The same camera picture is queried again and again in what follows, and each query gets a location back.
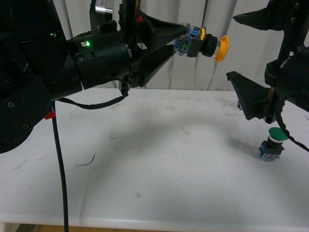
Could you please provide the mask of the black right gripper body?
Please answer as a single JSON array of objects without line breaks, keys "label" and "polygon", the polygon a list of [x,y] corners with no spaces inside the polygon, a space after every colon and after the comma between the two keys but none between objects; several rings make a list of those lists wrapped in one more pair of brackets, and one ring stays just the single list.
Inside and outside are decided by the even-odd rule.
[{"label": "black right gripper body", "polygon": [[273,89],[265,121],[277,119],[282,110],[280,100],[301,109],[309,109],[309,48],[305,38],[309,30],[307,0],[271,0],[267,6],[267,28],[283,31],[278,58],[267,64],[265,82]]}]

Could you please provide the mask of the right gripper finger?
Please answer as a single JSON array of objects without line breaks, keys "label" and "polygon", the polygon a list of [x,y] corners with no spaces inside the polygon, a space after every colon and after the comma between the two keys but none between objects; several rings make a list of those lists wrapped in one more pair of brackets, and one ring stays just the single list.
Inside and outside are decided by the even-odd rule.
[{"label": "right gripper finger", "polygon": [[280,31],[283,28],[285,10],[278,5],[268,5],[266,8],[233,16],[233,19],[243,25],[258,30]]},{"label": "right gripper finger", "polygon": [[232,83],[246,119],[265,119],[270,88],[263,87],[235,71],[228,72],[226,76]]}]

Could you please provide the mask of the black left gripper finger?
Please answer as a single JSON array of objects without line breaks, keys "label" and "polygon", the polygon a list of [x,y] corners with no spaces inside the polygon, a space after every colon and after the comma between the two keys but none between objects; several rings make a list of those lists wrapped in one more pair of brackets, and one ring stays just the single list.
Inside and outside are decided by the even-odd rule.
[{"label": "black left gripper finger", "polygon": [[173,55],[173,45],[171,44],[153,52],[143,49],[139,66],[139,87],[145,87]]},{"label": "black left gripper finger", "polygon": [[139,43],[146,48],[162,48],[171,41],[186,33],[186,26],[165,22],[140,11],[141,20],[138,22]]}]

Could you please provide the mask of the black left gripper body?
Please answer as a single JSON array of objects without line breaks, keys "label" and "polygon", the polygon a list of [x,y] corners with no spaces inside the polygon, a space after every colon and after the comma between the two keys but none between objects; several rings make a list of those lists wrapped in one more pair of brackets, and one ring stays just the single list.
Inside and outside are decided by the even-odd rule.
[{"label": "black left gripper body", "polygon": [[118,81],[121,93],[126,93],[133,61],[139,58],[136,21],[139,12],[139,0],[124,0],[119,6],[120,22],[117,23],[106,1],[91,2],[91,31],[72,39],[72,56],[83,89]]}]

